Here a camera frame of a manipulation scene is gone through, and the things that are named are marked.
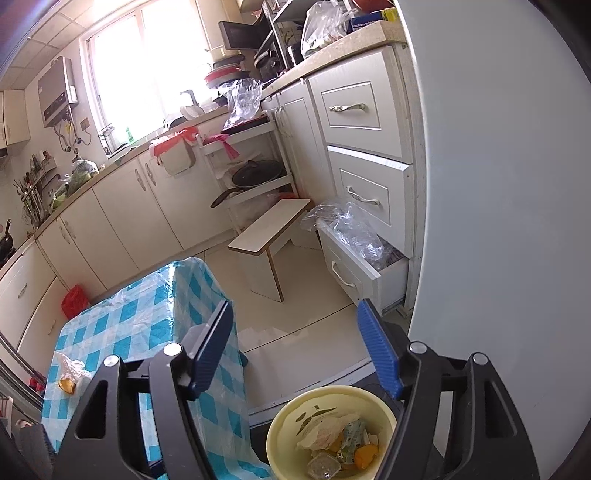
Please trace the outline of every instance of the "faucet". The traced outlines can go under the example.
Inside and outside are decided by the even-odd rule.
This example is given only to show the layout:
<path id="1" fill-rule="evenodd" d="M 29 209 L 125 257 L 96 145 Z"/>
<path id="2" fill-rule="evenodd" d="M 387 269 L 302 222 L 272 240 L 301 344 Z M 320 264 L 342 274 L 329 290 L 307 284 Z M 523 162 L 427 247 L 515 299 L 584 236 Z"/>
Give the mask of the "faucet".
<path id="1" fill-rule="evenodd" d="M 197 100 L 195 99 L 195 94 L 193 93 L 192 90 L 185 90 L 183 92 L 180 92 L 179 95 L 182 95 L 184 93 L 188 93 L 191 96 L 191 101 L 193 102 L 193 105 L 199 106 L 199 104 L 197 103 Z"/>

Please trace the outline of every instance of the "floor grout line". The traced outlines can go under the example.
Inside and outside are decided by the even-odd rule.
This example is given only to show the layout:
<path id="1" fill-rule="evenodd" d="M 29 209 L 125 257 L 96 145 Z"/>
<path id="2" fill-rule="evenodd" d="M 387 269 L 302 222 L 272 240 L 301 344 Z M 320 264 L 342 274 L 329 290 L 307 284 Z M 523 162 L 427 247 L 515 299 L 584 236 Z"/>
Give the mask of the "floor grout line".
<path id="1" fill-rule="evenodd" d="M 303 330 L 304 328 L 308 328 L 309 326 L 312 326 L 312 325 L 314 325 L 315 323 L 318 323 L 318 322 L 321 322 L 321 321 L 322 321 L 322 320 L 324 320 L 324 319 L 327 319 L 328 317 L 330 317 L 331 315 L 334 315 L 335 313 L 339 313 L 341 310 L 344 310 L 345 308 L 348 308 L 348 307 L 350 307 L 351 305 L 354 305 L 354 303 L 353 303 L 353 302 L 351 302 L 351 303 L 349 303 L 348 305 L 345 305 L 344 307 L 342 307 L 341 309 L 338 309 L 337 311 L 335 311 L 335 312 L 333 312 L 333 313 L 330 313 L 330 314 L 328 314 L 328 315 L 326 315 L 326 316 L 322 317 L 321 319 L 315 320 L 315 321 L 313 321 L 312 323 L 309 323 L 308 325 L 305 325 L 305 326 L 303 326 L 303 327 L 301 327 L 301 328 L 298 328 L 297 330 L 294 330 L 294 331 L 293 331 L 293 332 L 291 332 L 291 333 L 286 333 L 285 335 L 283 335 L 283 336 L 280 336 L 279 338 L 276 338 L 276 339 L 274 339 L 274 340 L 271 340 L 270 342 L 267 342 L 267 343 L 263 343 L 262 345 L 256 346 L 256 347 L 254 347 L 254 348 L 251 348 L 250 350 L 247 350 L 246 352 L 242 352 L 242 353 L 248 353 L 248 352 L 252 352 L 252 351 L 256 350 L 257 348 L 260 348 L 260 347 L 262 347 L 262 346 L 265 346 L 265 345 L 269 345 L 270 343 L 276 342 L 277 340 L 281 340 L 282 338 L 285 338 L 285 337 L 287 337 L 287 336 L 293 335 L 294 333 L 297 333 L 297 332 L 299 332 L 299 331 Z"/>

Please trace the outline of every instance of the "yellow trash can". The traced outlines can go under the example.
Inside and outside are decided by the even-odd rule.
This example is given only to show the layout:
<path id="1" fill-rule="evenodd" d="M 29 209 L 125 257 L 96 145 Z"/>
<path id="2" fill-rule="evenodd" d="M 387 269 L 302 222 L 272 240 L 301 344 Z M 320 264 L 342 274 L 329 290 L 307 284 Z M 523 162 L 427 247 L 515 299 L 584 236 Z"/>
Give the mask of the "yellow trash can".
<path id="1" fill-rule="evenodd" d="M 366 422 L 367 432 L 378 436 L 378 456 L 366 470 L 347 479 L 372 480 L 375 477 L 396 428 L 396 418 L 390 408 L 372 393 L 356 387 L 330 385 L 294 398 L 273 419 L 267 435 L 267 456 L 278 480 L 311 480 L 306 473 L 311 452 L 296 446 L 302 438 L 298 431 L 302 422 L 315 411 L 329 408 L 336 408 L 335 413 L 339 416 L 359 413 Z"/>

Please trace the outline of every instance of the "window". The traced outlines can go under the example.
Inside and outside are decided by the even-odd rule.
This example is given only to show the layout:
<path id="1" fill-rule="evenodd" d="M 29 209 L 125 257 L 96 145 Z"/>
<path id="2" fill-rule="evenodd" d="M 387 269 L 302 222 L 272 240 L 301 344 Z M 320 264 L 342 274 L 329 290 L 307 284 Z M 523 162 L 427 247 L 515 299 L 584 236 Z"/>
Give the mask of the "window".
<path id="1" fill-rule="evenodd" d="M 209 49 L 194 0 L 155 0 L 89 40 L 90 62 L 103 126 L 113 124 L 115 144 L 162 127 L 191 103 L 212 93 L 203 80 Z"/>

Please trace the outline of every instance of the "open drawer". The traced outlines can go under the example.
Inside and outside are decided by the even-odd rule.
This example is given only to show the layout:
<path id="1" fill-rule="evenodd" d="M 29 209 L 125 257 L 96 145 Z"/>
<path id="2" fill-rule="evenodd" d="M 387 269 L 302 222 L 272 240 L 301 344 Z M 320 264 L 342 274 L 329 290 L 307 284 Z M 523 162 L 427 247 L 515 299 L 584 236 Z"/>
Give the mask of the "open drawer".
<path id="1" fill-rule="evenodd" d="M 402 257 L 378 272 L 341 243 L 326 223 L 319 222 L 318 233 L 326 267 L 355 304 L 362 299 L 370 299 L 381 313 L 404 298 L 408 258 Z"/>

